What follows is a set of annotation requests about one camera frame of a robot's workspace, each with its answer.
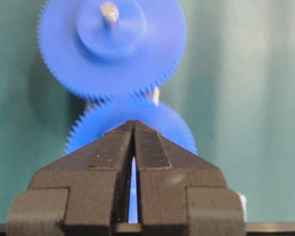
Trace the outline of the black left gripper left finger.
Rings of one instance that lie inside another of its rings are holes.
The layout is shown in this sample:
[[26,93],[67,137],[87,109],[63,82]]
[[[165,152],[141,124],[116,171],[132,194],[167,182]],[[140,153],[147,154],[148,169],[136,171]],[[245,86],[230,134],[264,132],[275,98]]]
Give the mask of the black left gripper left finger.
[[38,170],[9,210],[9,236],[109,236],[127,218],[134,122]]

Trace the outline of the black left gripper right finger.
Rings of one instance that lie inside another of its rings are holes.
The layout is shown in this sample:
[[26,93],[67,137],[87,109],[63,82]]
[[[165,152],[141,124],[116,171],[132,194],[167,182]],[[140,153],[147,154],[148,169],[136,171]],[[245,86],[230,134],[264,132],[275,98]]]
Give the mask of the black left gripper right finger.
[[135,122],[139,220],[145,236],[242,236],[239,195],[219,168]]

